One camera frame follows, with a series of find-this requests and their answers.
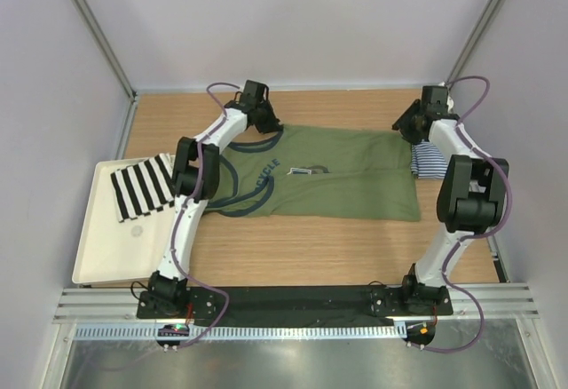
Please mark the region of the blue white striped tank top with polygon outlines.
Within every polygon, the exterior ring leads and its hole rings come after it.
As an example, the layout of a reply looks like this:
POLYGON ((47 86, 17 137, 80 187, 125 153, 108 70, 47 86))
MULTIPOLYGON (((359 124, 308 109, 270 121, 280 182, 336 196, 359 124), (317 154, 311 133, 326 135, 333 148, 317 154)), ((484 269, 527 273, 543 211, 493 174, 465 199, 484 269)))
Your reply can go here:
POLYGON ((417 179, 442 180, 446 175, 447 161, 439 149, 423 141, 411 146, 411 172, 417 179))

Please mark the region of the olive green tank top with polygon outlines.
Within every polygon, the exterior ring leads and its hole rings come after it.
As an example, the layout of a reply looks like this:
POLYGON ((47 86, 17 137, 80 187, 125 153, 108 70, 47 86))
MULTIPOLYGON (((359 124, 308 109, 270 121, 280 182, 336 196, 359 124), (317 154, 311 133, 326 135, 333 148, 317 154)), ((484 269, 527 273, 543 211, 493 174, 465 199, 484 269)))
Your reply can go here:
POLYGON ((229 218, 421 218, 411 146, 397 133, 302 125, 231 143, 207 210, 229 218))

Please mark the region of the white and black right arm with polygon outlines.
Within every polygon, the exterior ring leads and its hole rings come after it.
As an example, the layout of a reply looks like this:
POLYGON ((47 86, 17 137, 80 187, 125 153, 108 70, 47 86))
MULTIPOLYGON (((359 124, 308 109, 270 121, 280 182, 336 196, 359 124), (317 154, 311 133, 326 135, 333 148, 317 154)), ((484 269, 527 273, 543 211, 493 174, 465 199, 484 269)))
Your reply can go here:
POLYGON ((462 253, 500 229, 508 216, 509 163, 492 158, 465 131, 463 119, 450 110, 444 85, 424 86, 392 129, 413 145, 429 141, 447 160, 436 205, 440 229, 399 293, 408 313, 431 314, 449 303, 449 277, 462 253))

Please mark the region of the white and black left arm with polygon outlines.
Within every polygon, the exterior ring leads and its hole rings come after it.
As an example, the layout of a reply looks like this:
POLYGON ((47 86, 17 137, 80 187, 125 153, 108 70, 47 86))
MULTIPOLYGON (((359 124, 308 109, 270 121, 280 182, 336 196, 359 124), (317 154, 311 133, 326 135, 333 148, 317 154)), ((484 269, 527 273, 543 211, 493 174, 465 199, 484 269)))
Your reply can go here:
POLYGON ((228 103, 218 102, 221 114, 204 132, 177 143, 171 176, 175 215, 169 244, 140 295, 138 315, 177 318, 189 308, 188 262, 201 216, 218 190, 221 154, 251 126, 262 134, 283 129, 269 94, 266 84, 246 81, 228 103))

